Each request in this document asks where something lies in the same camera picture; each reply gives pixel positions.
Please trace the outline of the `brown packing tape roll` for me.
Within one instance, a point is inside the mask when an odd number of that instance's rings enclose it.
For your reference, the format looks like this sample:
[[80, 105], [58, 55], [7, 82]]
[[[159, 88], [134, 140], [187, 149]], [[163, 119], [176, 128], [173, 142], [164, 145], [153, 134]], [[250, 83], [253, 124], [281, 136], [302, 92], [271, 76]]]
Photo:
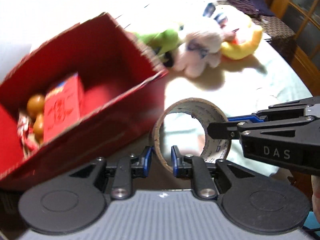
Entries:
[[179, 146], [183, 155], [193, 154], [207, 163], [226, 159], [231, 149], [228, 139], [213, 139], [207, 127], [227, 122], [227, 116], [215, 104], [201, 98], [187, 98], [169, 106], [155, 122], [150, 135], [159, 163], [173, 171], [171, 146]]

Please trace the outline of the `brown wooden gourd massager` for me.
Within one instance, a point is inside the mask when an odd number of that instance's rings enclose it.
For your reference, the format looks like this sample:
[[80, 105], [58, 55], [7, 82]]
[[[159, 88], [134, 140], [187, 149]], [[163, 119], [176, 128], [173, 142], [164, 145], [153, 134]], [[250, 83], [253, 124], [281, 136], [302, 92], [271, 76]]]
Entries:
[[30, 97], [27, 102], [27, 113], [33, 120], [34, 137], [39, 144], [42, 144], [44, 135], [44, 96], [42, 94]]

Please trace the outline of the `red white knotted charm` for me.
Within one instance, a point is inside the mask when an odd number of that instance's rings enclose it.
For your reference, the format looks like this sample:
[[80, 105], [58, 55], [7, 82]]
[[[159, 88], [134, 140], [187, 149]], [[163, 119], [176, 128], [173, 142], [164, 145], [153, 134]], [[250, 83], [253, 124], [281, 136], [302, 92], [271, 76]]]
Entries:
[[33, 122], [24, 111], [19, 112], [17, 135], [21, 142], [24, 159], [27, 159], [40, 147], [33, 132]]

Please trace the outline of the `yellow pink plush toy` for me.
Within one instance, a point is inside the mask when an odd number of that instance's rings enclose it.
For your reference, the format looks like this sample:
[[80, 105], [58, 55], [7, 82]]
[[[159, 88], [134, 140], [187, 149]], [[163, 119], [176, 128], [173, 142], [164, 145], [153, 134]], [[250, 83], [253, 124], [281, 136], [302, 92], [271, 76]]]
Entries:
[[235, 39], [221, 44], [221, 54], [231, 60], [241, 60], [256, 51], [262, 39], [263, 29], [246, 15], [235, 23], [233, 29], [238, 29]]

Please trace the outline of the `white plush toy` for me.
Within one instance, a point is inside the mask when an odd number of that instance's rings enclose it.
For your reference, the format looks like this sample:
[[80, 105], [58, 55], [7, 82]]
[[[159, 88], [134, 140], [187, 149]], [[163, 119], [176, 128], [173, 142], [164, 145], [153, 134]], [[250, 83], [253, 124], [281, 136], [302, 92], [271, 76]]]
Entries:
[[194, 79], [202, 75], [206, 67], [216, 68], [221, 63], [221, 45], [235, 39], [235, 32], [195, 32], [186, 35], [176, 49], [173, 70], [184, 72]]

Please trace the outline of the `red printed paper packet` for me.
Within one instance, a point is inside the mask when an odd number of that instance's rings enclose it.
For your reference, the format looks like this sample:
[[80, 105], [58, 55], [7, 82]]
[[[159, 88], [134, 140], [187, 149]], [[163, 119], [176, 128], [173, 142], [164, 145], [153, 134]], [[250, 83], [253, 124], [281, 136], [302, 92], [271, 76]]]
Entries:
[[44, 100], [43, 141], [57, 137], [81, 117], [84, 88], [78, 73], [57, 83]]

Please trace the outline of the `green plush toy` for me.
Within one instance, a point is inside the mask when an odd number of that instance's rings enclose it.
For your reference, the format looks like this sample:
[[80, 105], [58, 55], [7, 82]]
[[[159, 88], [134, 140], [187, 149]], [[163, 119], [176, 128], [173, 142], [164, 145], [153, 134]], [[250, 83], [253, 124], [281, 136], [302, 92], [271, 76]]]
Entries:
[[175, 63], [176, 49], [182, 44], [179, 32], [175, 29], [167, 29], [159, 33], [133, 34], [144, 44], [152, 49], [165, 67], [172, 68]]

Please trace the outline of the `dark patterned cloth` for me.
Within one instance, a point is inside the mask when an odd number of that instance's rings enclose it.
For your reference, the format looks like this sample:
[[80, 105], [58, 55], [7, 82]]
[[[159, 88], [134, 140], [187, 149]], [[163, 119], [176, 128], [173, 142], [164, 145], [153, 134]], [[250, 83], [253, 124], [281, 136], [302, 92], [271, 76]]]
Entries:
[[264, 0], [227, 0], [227, 2], [251, 18], [275, 16]]

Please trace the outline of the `red cardboard box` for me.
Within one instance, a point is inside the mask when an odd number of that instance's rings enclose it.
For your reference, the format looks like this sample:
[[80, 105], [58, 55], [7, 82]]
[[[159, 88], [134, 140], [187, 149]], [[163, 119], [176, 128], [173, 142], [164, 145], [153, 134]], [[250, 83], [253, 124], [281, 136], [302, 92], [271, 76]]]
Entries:
[[[25, 156], [16, 132], [28, 99], [78, 74], [80, 118]], [[1, 188], [26, 190], [148, 132], [164, 109], [167, 68], [103, 13], [44, 42], [1, 82]]]

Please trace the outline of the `wooden glass door cabinet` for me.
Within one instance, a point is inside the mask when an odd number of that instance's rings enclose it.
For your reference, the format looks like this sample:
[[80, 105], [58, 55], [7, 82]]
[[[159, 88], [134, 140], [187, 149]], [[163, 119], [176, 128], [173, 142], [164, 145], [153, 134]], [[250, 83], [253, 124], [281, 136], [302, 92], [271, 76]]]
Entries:
[[281, 51], [312, 95], [319, 95], [319, 0], [265, 0], [292, 31]]

